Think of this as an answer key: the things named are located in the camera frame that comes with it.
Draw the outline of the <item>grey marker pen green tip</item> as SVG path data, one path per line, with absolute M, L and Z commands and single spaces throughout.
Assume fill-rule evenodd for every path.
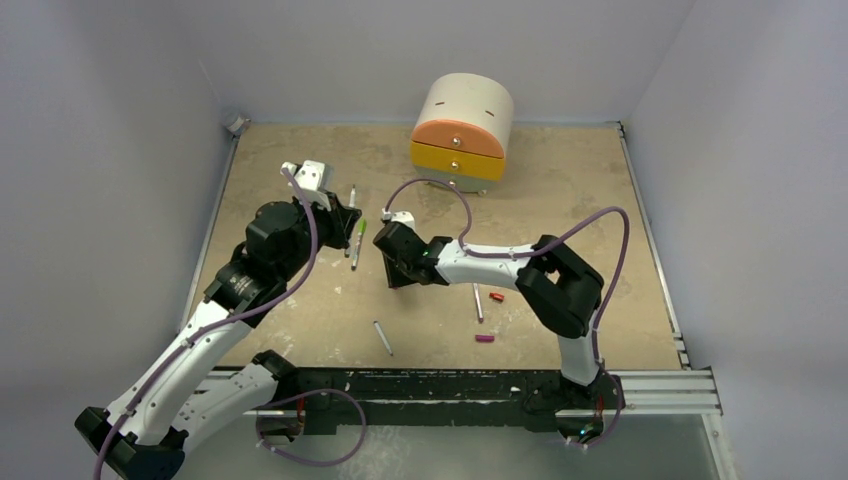
M 358 224 L 358 227 L 357 227 L 355 242 L 354 242 L 354 246 L 353 246 L 352 254 L 351 254 L 351 270 L 352 271 L 356 271 L 357 268 L 358 268 L 360 252 L 361 252 L 361 249 L 362 249 L 362 244 L 363 244 L 366 229 L 367 229 L 367 220 L 361 219 L 359 224 Z

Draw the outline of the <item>grey marker pen blue tip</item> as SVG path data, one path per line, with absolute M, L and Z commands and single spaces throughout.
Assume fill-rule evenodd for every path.
M 350 190 L 349 201 L 348 201 L 348 207 L 351 208 L 351 209 L 355 209 L 355 207 L 356 207 L 356 192 L 357 192 L 356 185 L 354 184 L 352 186 L 351 190 Z

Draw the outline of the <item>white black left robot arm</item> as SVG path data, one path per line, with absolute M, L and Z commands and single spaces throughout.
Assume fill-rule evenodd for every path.
M 329 209 L 297 200 L 262 205 L 244 242 L 207 287 L 203 301 L 163 354 L 105 408 L 88 407 L 75 428 L 122 479 L 171 479 L 187 454 L 248 410 L 284 409 L 307 385 L 272 350 L 257 354 L 224 385 L 196 390 L 219 360 L 279 302 L 305 282 L 323 247 L 350 244 L 359 209 L 336 200 Z

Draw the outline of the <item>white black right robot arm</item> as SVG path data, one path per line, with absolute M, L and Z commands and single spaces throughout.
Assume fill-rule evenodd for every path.
M 600 367 L 590 328 L 602 306 L 602 276 L 551 235 L 511 247 L 461 246 L 436 236 L 424 241 L 398 221 L 385 223 L 373 240 L 391 288 L 408 285 L 479 284 L 521 294 L 538 321 L 557 336 L 561 392 L 584 407 L 601 391 Z

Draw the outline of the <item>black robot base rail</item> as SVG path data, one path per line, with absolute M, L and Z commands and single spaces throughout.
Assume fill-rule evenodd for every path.
M 273 407 L 300 407 L 312 435 L 361 423 L 521 427 L 589 443 L 625 405 L 618 377 L 606 371 L 580 386 L 557 370 L 297 367 L 272 350 L 251 362 L 268 368 L 276 382 Z

